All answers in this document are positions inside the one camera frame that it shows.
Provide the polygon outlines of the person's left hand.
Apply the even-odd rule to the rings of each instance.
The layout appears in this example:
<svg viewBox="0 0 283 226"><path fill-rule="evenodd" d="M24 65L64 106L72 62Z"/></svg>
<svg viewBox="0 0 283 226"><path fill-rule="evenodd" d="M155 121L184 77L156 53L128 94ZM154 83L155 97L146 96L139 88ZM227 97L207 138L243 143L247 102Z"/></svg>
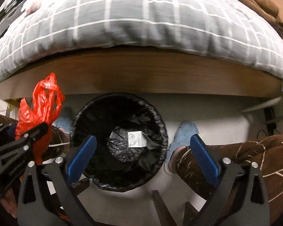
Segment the person's left hand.
<svg viewBox="0 0 283 226"><path fill-rule="evenodd" d="M7 213L9 213L13 218L18 217L18 205L16 203L16 199L11 188L4 196L0 197L0 203L7 211Z"/></svg>

